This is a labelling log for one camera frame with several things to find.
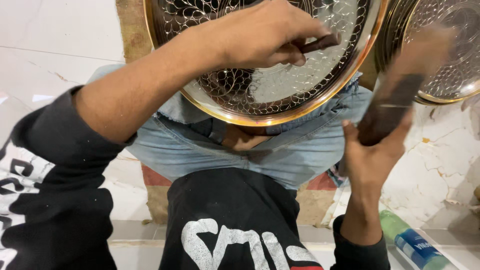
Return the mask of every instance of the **right hand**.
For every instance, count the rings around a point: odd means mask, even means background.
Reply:
[[[352,186],[352,196],[378,204],[381,189],[390,171],[405,153],[403,141],[412,125],[412,109],[407,111],[398,127],[380,143],[364,146],[358,140],[358,130],[345,121],[345,162]]]
[[[305,64],[298,46],[330,34],[318,19],[287,0],[264,0],[246,9],[188,28],[196,42],[216,51],[217,68],[259,68]]]

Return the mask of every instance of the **white floor tile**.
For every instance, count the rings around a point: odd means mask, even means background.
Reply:
[[[33,110],[69,88],[84,84],[98,67],[117,63],[7,48],[0,48],[0,59],[0,91]]]
[[[0,46],[124,61],[114,0],[15,0],[0,9]]]

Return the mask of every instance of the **green plastic bottle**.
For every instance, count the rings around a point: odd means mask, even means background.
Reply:
[[[385,238],[395,245],[422,270],[458,270],[440,251],[421,237],[394,213],[380,212],[380,224]]]

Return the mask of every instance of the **wooden tool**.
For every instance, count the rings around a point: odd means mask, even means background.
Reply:
[[[363,145],[379,143],[398,126],[425,79],[446,61],[454,39],[452,28],[430,25],[402,48],[358,124],[359,141]]]

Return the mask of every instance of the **black sleeve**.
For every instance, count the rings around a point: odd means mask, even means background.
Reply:
[[[0,268],[115,269],[113,208],[98,188],[130,144],[108,141],[77,114],[73,88],[21,119],[0,150]]]
[[[331,270],[389,270],[388,253],[385,238],[374,245],[357,245],[340,234],[340,227],[345,215],[337,217],[333,222],[335,238],[336,264]]]

